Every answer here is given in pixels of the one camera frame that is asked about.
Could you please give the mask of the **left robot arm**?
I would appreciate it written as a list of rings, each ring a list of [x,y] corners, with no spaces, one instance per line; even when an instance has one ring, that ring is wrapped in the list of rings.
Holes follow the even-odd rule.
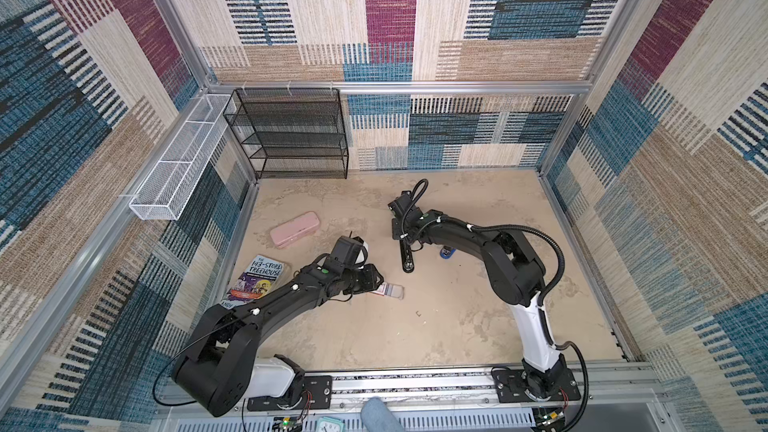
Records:
[[[342,236],[331,252],[285,285],[242,305],[207,309],[174,358],[170,378],[214,417],[251,398],[271,401],[276,408],[302,406],[310,395],[304,369],[279,354],[259,359],[260,346],[303,313],[339,295],[373,292],[382,283],[364,240]]]

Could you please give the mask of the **red white staple box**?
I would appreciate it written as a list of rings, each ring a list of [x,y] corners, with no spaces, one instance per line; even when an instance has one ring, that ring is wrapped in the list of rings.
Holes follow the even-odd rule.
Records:
[[[378,296],[390,296],[392,294],[392,286],[389,283],[384,282],[373,291],[373,294]]]

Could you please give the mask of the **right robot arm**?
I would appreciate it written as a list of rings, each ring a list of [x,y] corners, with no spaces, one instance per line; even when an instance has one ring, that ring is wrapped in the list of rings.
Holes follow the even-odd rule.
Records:
[[[526,392],[535,400],[550,398],[567,369],[562,347],[550,331],[544,301],[564,275],[559,245],[538,229],[523,225],[477,226],[440,211],[422,212],[415,191],[404,191],[388,204],[393,213],[392,237],[399,242],[403,271],[415,269],[412,244],[440,245],[480,259],[491,289],[512,307],[523,344]],[[526,238],[545,241],[555,252],[555,276],[545,281],[546,267]]]

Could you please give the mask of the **black stapler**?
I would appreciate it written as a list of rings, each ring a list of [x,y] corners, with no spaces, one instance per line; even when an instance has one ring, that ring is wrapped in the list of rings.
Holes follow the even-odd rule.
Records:
[[[412,273],[415,270],[415,262],[411,244],[406,239],[399,241],[401,267],[405,273]]]

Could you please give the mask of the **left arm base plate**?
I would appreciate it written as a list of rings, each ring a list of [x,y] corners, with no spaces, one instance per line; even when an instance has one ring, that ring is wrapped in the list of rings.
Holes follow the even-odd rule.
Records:
[[[333,377],[331,375],[309,375],[295,379],[286,393],[280,397],[251,397],[246,402],[249,412],[272,412],[278,410],[309,411],[326,410],[331,406]]]

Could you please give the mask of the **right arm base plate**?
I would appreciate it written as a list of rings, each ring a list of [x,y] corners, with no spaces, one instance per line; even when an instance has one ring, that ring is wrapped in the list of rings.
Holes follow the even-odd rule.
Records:
[[[581,389],[570,369],[565,369],[551,386],[546,386],[543,396],[534,394],[529,386],[528,375],[522,368],[492,367],[490,375],[500,403],[577,403],[582,399]]]

